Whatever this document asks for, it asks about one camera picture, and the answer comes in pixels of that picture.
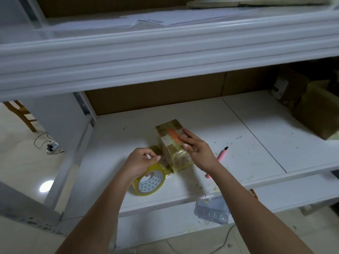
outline tiled floor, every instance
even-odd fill
[[[0,180],[43,202],[46,194],[39,193],[41,183],[54,179],[63,160],[63,154],[47,155],[45,148],[33,146],[34,139],[43,128],[35,122],[38,132],[32,133],[23,122],[0,104]],[[41,145],[46,136],[37,141]],[[62,212],[72,188],[77,167],[70,172],[57,205]],[[285,222],[316,254],[338,253],[339,218],[329,208],[304,217],[298,209],[278,213]],[[229,226],[203,230],[168,239],[177,253],[208,254],[220,247]],[[0,217],[0,253],[49,254],[54,253],[64,240],[35,228]],[[158,241],[137,248],[138,254],[173,254],[167,241]],[[227,243],[216,253],[249,253],[236,227],[230,232]]]

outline finger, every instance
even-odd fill
[[[185,134],[187,134],[189,137],[197,140],[201,140],[199,137],[197,137],[195,134],[193,134],[191,131],[189,131],[187,128],[184,128]]]
[[[181,140],[189,143],[190,145],[196,145],[199,141],[197,139],[189,138],[189,137],[186,137],[186,136],[183,136],[183,135],[180,135],[179,137],[180,137]]]
[[[195,152],[195,150],[193,149],[193,147],[189,144],[184,144],[183,148],[185,151],[187,151],[190,155],[192,155],[192,153]]]
[[[140,154],[142,155],[150,155],[151,157],[156,157],[154,151],[152,151],[150,148],[137,148],[136,149]]]
[[[153,158],[150,158],[149,160],[147,160],[147,164],[148,164],[148,167],[154,165],[155,163],[157,163],[159,160],[160,160],[160,156],[155,156]]]

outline hand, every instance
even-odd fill
[[[219,161],[214,156],[210,146],[207,143],[202,141],[199,137],[186,128],[184,129],[184,132],[189,137],[183,135],[180,135],[179,137],[181,140],[189,144],[184,144],[183,148],[190,154],[194,164],[198,168],[200,168],[202,171],[205,171],[207,174],[210,174],[218,166],[220,166]]]
[[[136,148],[128,156],[121,170],[126,172],[133,181],[145,173],[147,168],[157,163],[159,159],[160,156],[155,155],[155,153],[149,148]]]

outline pink utility knife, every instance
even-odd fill
[[[225,156],[227,149],[228,149],[228,146],[225,147],[225,149],[223,149],[223,150],[219,153],[219,155],[218,155],[218,157],[217,157],[217,160],[218,160],[219,162],[220,162],[220,161],[222,160],[222,158]],[[210,176],[209,174],[206,174],[205,176],[206,176],[206,178],[211,178],[211,176]]]

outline left hand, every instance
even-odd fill
[[[133,181],[134,179],[145,173],[147,168],[154,165],[159,160],[160,156],[155,155],[155,153],[151,149],[136,148],[128,156],[121,170],[126,172],[126,174],[130,176]]]

